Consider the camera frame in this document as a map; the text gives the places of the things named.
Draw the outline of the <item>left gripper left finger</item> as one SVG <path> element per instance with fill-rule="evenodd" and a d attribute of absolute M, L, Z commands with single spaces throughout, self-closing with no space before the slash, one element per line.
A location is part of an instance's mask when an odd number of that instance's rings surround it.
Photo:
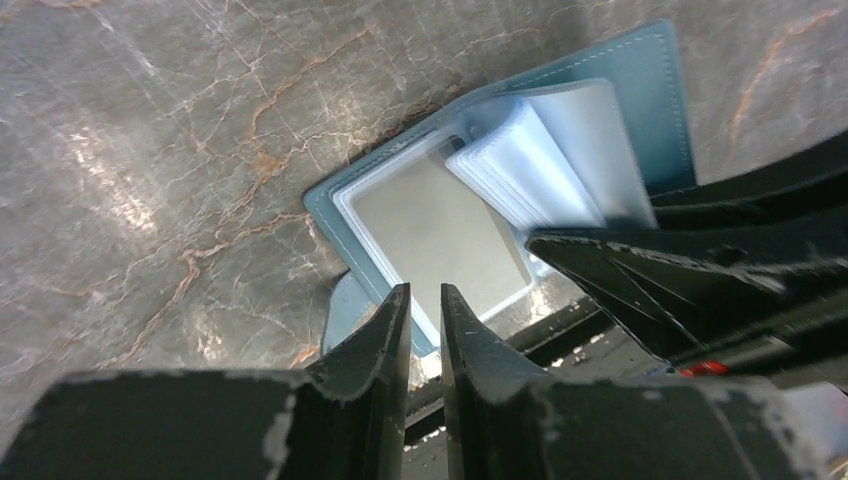
<path fill-rule="evenodd" d="M 296 370 L 97 370 L 57 381 L 1 460 L 5 479 L 396 479 L 411 292 Z"/>

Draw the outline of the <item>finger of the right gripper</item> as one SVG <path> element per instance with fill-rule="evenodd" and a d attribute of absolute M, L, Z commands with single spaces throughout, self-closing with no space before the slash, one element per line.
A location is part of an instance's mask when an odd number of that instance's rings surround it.
<path fill-rule="evenodd" d="M 778 223 L 847 204 L 847 133 L 708 185 L 651 197 L 663 229 Z"/>
<path fill-rule="evenodd" d="M 847 215 L 701 231 L 542 230 L 528 249 L 655 358 L 736 371 L 847 351 Z"/>

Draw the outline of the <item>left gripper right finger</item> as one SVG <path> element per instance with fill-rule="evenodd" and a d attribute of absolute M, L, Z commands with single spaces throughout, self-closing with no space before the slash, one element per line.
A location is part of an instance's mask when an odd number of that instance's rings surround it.
<path fill-rule="evenodd" d="M 441 287 L 449 474 L 460 479 L 824 479 L 823 456 L 770 382 L 561 379 Z"/>

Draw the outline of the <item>blue leather card holder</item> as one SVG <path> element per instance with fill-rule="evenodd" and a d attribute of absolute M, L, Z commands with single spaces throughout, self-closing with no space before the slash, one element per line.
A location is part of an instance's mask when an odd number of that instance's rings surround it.
<path fill-rule="evenodd" d="M 322 348 L 409 283 L 413 350 L 428 355 L 442 283 L 488 319 L 549 273 L 525 249 L 532 230 L 653 228 L 650 197 L 695 183 L 667 20 L 473 90 L 305 194 L 348 266 Z"/>

